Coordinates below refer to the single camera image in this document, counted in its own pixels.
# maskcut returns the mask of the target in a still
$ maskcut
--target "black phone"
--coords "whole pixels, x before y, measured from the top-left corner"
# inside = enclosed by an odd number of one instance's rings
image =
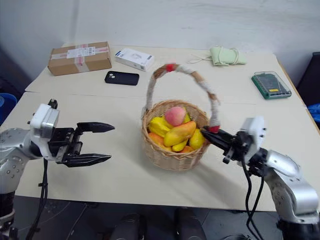
[[[104,81],[107,84],[122,84],[136,86],[139,81],[139,74],[120,71],[108,71]]]

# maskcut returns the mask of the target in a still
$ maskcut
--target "white box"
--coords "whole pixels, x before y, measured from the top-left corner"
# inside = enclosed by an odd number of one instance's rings
[[[115,60],[135,69],[146,71],[155,61],[155,57],[130,48],[124,48],[115,55]]]

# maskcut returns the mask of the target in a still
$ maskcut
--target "mango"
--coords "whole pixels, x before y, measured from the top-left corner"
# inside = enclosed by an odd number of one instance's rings
[[[174,151],[174,152],[180,152],[180,151],[182,151],[182,149],[184,149],[185,146],[187,145],[187,142],[188,142],[188,139],[186,139],[186,140],[184,140],[183,142],[180,142],[180,143],[178,143],[178,144],[176,144],[176,145],[173,145],[173,146],[172,146],[172,151]]]
[[[194,151],[194,149],[192,148],[192,147],[190,147],[190,146],[185,146],[183,149],[182,149],[182,151],[180,151],[179,153],[180,154],[186,154],[186,153],[191,153],[191,152],[193,152]]]
[[[199,148],[202,147],[202,145],[204,144],[205,142],[205,137],[202,135],[201,131],[199,128],[197,128],[192,137],[190,138],[190,141],[189,141],[189,145],[190,147],[192,147],[194,150],[197,150]]]
[[[187,112],[187,109],[185,108],[185,107],[183,107],[184,108],[184,110],[185,110],[185,112],[186,112],[186,114],[185,114],[185,117],[184,117],[184,120],[183,120],[183,124],[186,124],[186,123],[188,123],[188,122],[190,122],[191,121],[191,118],[190,118],[190,115],[189,115],[189,113]]]
[[[157,144],[160,148],[171,152],[171,147],[164,145],[164,138],[163,137],[161,137],[153,132],[148,133],[148,135],[152,139],[152,141],[154,141],[154,143]]]
[[[170,123],[168,123],[165,119],[165,115],[163,115],[162,117],[162,121],[163,121],[163,125],[165,125],[166,127],[170,128],[170,129],[173,129],[174,126],[172,126]]]
[[[165,120],[174,127],[181,125],[186,116],[186,110],[180,106],[173,106],[165,114]]]
[[[164,136],[164,145],[166,147],[170,147],[187,140],[194,134],[196,127],[196,122],[189,121],[180,126],[172,128]]]
[[[170,131],[170,128],[164,125],[163,119],[159,116],[152,118],[149,122],[148,127],[150,132],[155,133],[161,137],[164,137],[166,133]]]

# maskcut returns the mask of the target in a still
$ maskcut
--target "robotic arm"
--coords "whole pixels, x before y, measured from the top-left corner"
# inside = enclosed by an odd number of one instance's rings
[[[241,165],[244,159],[249,174],[264,177],[284,240],[320,240],[318,195],[289,156],[260,147],[266,132],[263,117],[247,118],[236,135],[223,130],[212,133],[207,127],[201,132],[211,144],[224,150],[224,163],[233,160]]]
[[[77,128],[57,128],[59,110],[56,100],[41,104],[28,122],[30,130],[11,128],[0,134],[0,232],[13,223],[13,200],[29,160],[45,158],[67,167],[102,163],[111,155],[80,154],[83,132],[104,133],[115,129],[100,122],[80,122]]]

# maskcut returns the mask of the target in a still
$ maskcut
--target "cardboard box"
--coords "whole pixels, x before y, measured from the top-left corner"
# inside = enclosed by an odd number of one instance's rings
[[[48,69],[55,76],[111,67],[110,47],[106,41],[54,48],[48,63]]]
[[[135,69],[146,71],[155,61],[155,57],[130,48],[124,48],[115,55],[115,60]]]

